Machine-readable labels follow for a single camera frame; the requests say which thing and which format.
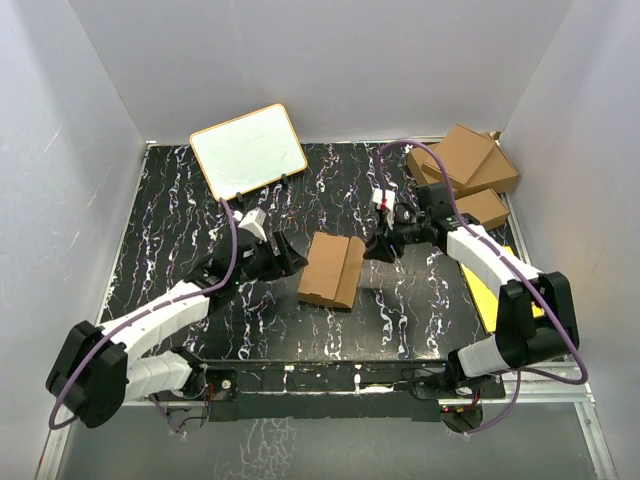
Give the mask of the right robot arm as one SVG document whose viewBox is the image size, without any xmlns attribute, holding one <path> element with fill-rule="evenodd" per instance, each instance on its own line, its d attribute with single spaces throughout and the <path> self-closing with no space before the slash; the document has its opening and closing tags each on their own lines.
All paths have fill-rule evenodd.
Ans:
<svg viewBox="0 0 640 480">
<path fill-rule="evenodd" d="M 366 260 L 393 263 L 408 245 L 429 243 L 469 269 L 497 299 L 493 333 L 448 354 L 441 372 L 412 381 L 466 397 L 482 380 L 563 355 L 579 347 L 571 287 L 559 272 L 543 273 L 508 253 L 483 226 L 452 204 L 447 186 L 417 190 L 419 207 L 398 203 L 376 188 L 378 225 L 365 244 Z"/>
</svg>

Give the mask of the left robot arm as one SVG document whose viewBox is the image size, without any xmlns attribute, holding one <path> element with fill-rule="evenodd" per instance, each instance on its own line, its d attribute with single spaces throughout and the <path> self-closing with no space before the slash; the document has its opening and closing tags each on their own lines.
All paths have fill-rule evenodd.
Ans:
<svg viewBox="0 0 640 480">
<path fill-rule="evenodd" d="M 147 353 L 179 330 L 227 306 L 240 284 L 269 282 L 301 271 L 307 259 L 283 232 L 271 240 L 240 230 L 200 260 L 166 294 L 116 320 L 76 324 L 45 381 L 56 409 L 96 428 L 130 401 L 175 391 L 200 396 L 207 376 L 194 355 L 179 350 Z"/>
</svg>

